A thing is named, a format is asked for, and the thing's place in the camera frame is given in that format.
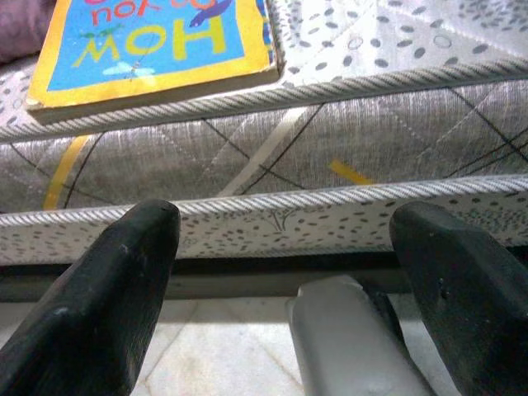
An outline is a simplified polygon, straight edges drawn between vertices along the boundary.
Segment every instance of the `gray polka dot fabric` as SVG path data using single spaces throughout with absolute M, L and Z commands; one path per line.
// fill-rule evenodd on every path
M 526 0 L 269 3 L 283 70 L 278 82 L 253 88 L 257 90 L 528 59 Z M 0 68 L 0 125 L 34 122 L 21 103 L 35 61 L 33 57 Z
M 408 194 L 411 196 L 413 190 L 408 190 Z M 274 200 L 274 196 L 264 198 Z M 392 249 L 390 217 L 410 200 L 416 199 L 184 214 L 178 256 L 262 257 L 387 251 Z M 506 246 L 528 243 L 528 192 L 440 194 L 425 200 L 486 229 Z M 110 223 L 81 220 L 72 210 L 66 221 L 0 227 L 0 265 L 74 261 Z

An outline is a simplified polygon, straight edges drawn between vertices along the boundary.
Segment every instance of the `yellow stripe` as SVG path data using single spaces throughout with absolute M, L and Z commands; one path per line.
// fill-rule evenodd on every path
M 336 159 L 334 159 L 332 163 L 330 163 L 330 169 L 332 169 L 339 176 L 345 177 L 346 179 L 350 180 L 354 184 L 361 184 L 361 185 L 373 184 L 371 179 L 367 179 L 366 177 L 363 177 L 360 173 L 349 168 L 347 165 L 345 165 L 341 161 L 337 161 Z
M 57 170 L 49 182 L 48 192 L 46 193 L 46 197 L 44 199 L 44 210 L 57 209 L 60 193 L 63 190 L 66 178 L 68 177 L 75 160 L 89 138 L 89 134 L 85 136 L 78 136 L 72 141 L 72 143 L 64 152 L 62 158 L 60 159 L 59 165 L 57 166 Z

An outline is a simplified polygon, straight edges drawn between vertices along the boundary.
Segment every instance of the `black plastic part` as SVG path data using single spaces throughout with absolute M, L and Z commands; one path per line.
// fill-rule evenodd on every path
M 528 270 L 483 230 L 435 205 L 396 210 L 390 237 L 459 391 L 528 394 Z
M 363 291 L 369 296 L 370 302 L 378 311 L 379 316 L 383 319 L 387 328 L 390 332 L 403 344 L 405 345 L 405 339 L 403 338 L 402 327 L 399 324 L 398 315 L 394 311 L 394 307 L 390 302 L 389 297 L 386 293 L 381 290 L 363 285 Z
M 179 219 L 176 206 L 151 200 L 108 227 L 0 351 L 0 394 L 130 394 L 158 320 Z

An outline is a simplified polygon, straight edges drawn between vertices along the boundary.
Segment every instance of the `tiled floor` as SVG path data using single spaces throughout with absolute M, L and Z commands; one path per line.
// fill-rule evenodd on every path
M 165 301 L 132 396 L 302 396 L 286 300 Z M 411 356 L 438 396 L 460 396 L 412 297 L 391 300 Z M 0 304 L 0 346 L 32 306 Z

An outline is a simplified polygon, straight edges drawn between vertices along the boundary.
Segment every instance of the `black diagonal line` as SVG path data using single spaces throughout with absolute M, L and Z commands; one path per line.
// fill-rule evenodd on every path
M 13 143 L 10 143 L 9 145 L 11 146 L 11 148 L 15 151 L 15 153 L 20 158 L 22 158 L 24 161 L 26 161 L 28 164 L 30 164 L 37 172 L 40 172 L 41 174 L 43 174 L 44 176 L 48 177 L 51 180 L 51 175 L 49 173 L 47 173 L 43 169 L 40 169 L 39 166 L 36 163 L 34 163 L 29 158 L 27 158 L 23 153 L 21 153 L 21 151 L 18 148 L 16 148 Z M 69 186 L 67 184 L 63 184 L 63 183 L 61 183 L 61 184 L 62 184 L 62 186 L 64 188 L 68 188 L 68 189 L 72 188 L 71 186 Z M 105 204 L 114 205 L 114 203 L 111 200 L 105 200 L 105 199 L 101 198 L 100 196 L 95 196 L 93 194 L 81 191 L 79 189 L 75 189 L 75 192 L 77 192 L 78 194 L 81 194 L 82 196 L 87 196 L 88 198 L 92 198 L 93 200 L 99 200 L 101 202 L 104 202 Z
M 513 136 L 510 141 L 512 142 L 513 140 L 516 140 L 518 138 L 520 138 L 523 134 L 525 134 L 526 132 L 528 131 L 528 128 L 524 128 L 521 132 L 519 132 L 518 134 L 516 134 L 515 136 Z M 449 175 L 447 175 L 446 177 L 452 177 L 453 175 L 455 175 L 457 172 L 460 172 L 464 169 L 466 169 L 467 167 L 470 167 L 471 165 L 473 165 L 474 163 L 477 163 L 478 161 L 480 161 L 481 159 L 484 159 L 490 155 L 492 155 L 493 153 L 496 153 L 497 151 L 501 150 L 501 149 L 504 149 L 505 147 L 507 146 L 506 143 L 504 144 L 501 144 L 500 146 L 494 148 L 493 150 L 491 151 L 488 151 L 487 153 L 485 154 L 482 154 L 480 157 L 474 159 L 473 161 L 471 161 L 470 163 L 466 163 L 465 165 L 462 165 L 461 167 L 459 167 L 458 169 L 454 170 L 453 172 L 451 172 Z
M 220 132 L 214 125 L 212 125 L 208 120 L 206 120 L 205 118 L 202 119 L 214 132 L 216 132 L 216 134 L 218 136 L 220 136 L 222 139 L 224 139 L 227 144 L 229 144 L 231 147 L 233 147 L 235 150 L 237 150 L 239 153 L 241 153 L 245 158 L 247 159 L 251 159 L 251 157 L 245 153 L 241 148 L 239 148 L 239 146 L 237 146 L 235 143 L 233 143 L 225 134 L 223 134 L 222 132 Z M 302 187 L 299 183 L 296 183 L 294 181 L 291 181 L 290 179 L 287 179 L 281 175 L 279 175 L 278 173 L 275 173 L 273 172 L 272 170 L 268 169 L 267 167 L 264 167 L 263 165 L 261 165 L 260 163 L 258 164 L 258 167 L 262 170 L 264 170 L 264 172 L 269 172 L 270 174 L 272 174 L 273 176 L 275 176 L 276 178 L 278 179 L 281 179 L 283 182 L 286 182 L 286 183 L 289 183 L 291 184 L 292 186 L 295 186 L 297 188 L 299 188 L 300 190 L 305 190 L 304 187 Z
M 276 158 L 275 161 L 273 161 L 273 163 L 270 165 L 270 167 L 268 168 L 269 171 L 264 171 L 264 173 L 259 176 L 256 181 L 254 181 L 253 183 L 251 183 L 248 187 L 246 187 L 244 189 L 244 191 L 242 191 L 242 196 L 244 194 L 246 194 L 249 190 L 251 190 L 251 188 L 253 186 L 255 186 L 260 180 L 262 180 L 262 178 L 268 173 L 271 171 L 271 169 L 281 160 L 281 158 L 284 156 L 284 154 L 286 154 L 288 152 L 288 150 L 290 149 L 291 146 L 293 146 L 293 144 L 297 141 L 297 139 L 303 134 L 303 132 L 306 130 L 306 128 L 308 128 L 308 125 L 310 125 L 310 123 L 312 122 L 312 120 L 315 118 L 315 116 L 319 113 L 319 111 L 323 108 L 324 106 L 324 103 L 322 103 L 321 105 L 319 105 L 319 107 L 313 112 L 313 114 L 308 118 L 308 120 L 306 121 L 306 124 L 303 125 L 303 127 L 299 130 L 299 132 L 297 133 L 297 135 L 291 140 L 291 142 L 286 146 L 286 148 L 284 149 L 284 151 L 282 153 L 280 153 L 279 157 Z
M 520 149 L 513 142 L 511 142 L 508 139 L 508 137 L 503 132 L 501 132 L 501 130 L 497 126 L 495 126 L 495 124 L 493 122 L 488 120 L 488 118 L 484 114 L 482 114 L 479 111 L 479 109 L 477 109 L 477 107 L 473 105 L 473 103 L 468 101 L 465 97 L 463 97 L 461 94 L 459 94 L 453 88 L 448 88 L 448 89 L 451 92 L 453 92 L 460 100 L 462 100 L 466 104 L 466 106 L 470 107 L 475 112 L 475 114 L 477 116 L 479 116 L 482 121 L 484 121 L 486 123 L 486 125 L 488 125 L 492 130 L 495 131 L 496 134 L 498 134 L 501 137 L 502 141 L 505 144 L 510 146 L 517 154 L 519 154 L 521 156 L 522 159 L 524 159 L 528 163 L 528 157 L 522 151 L 520 151 Z
M 528 146 L 528 142 L 526 143 L 523 143 L 522 145 L 519 146 L 519 149 L 523 149 L 524 147 Z M 494 163 L 497 163 L 501 160 L 503 160 L 504 158 L 508 158 L 510 157 L 512 154 L 514 154 L 513 151 L 511 151 L 510 153 L 506 153 L 504 155 L 502 155 L 501 157 L 499 158 L 495 158 L 493 159 L 492 161 L 490 161 L 489 163 L 485 163 L 483 166 L 481 167 L 477 167 L 476 169 L 474 169 L 473 171 L 469 172 L 469 173 L 466 173 L 464 176 L 469 176 L 469 175 L 473 175 L 474 173 L 484 169 L 485 167 L 489 167 L 490 165 L 493 165 Z
M 92 155 L 93 150 L 95 149 L 95 147 L 97 146 L 97 144 L 99 143 L 99 141 L 102 139 L 102 137 L 104 135 L 105 135 L 105 132 L 103 132 L 102 134 L 97 136 L 96 141 L 93 142 L 90 150 L 88 150 L 88 153 L 86 154 L 86 157 L 84 158 L 84 160 L 81 163 L 81 167 L 79 168 L 79 172 L 77 172 L 77 175 L 75 175 L 75 178 L 73 179 L 73 183 L 72 183 L 71 187 L 69 188 L 68 196 L 66 197 L 66 201 L 64 202 L 63 208 L 66 209 L 68 207 L 69 200 L 72 198 L 73 191 L 75 190 L 75 185 L 77 184 L 77 181 L 79 180 L 79 177 L 81 176 L 81 173 L 83 172 L 84 167 L 86 167 L 88 159 Z

